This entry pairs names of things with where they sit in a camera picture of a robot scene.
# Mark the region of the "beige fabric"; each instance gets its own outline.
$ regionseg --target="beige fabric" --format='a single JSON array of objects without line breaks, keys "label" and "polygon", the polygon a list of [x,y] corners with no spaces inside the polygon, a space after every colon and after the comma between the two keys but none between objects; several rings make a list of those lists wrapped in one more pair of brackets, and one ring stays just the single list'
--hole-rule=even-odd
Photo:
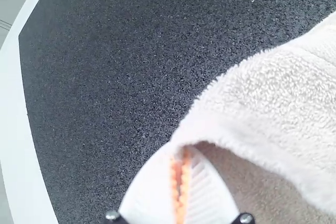
[{"label": "beige fabric", "polygon": [[336,14],[218,77],[171,142],[198,144],[257,224],[336,223]]}]

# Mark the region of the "white ribbed plastic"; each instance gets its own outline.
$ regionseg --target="white ribbed plastic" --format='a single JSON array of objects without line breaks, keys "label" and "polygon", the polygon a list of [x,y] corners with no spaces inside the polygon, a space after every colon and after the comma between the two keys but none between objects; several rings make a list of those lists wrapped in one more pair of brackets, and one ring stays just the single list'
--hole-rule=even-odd
[{"label": "white ribbed plastic", "polygon": [[231,224],[239,215],[226,184],[210,161],[197,149],[192,154],[191,182],[185,224]]},{"label": "white ribbed plastic", "polygon": [[[238,215],[224,181],[198,150],[192,156],[185,224],[230,224]],[[175,224],[170,144],[162,146],[141,168],[126,192],[119,213],[129,224]]]}]

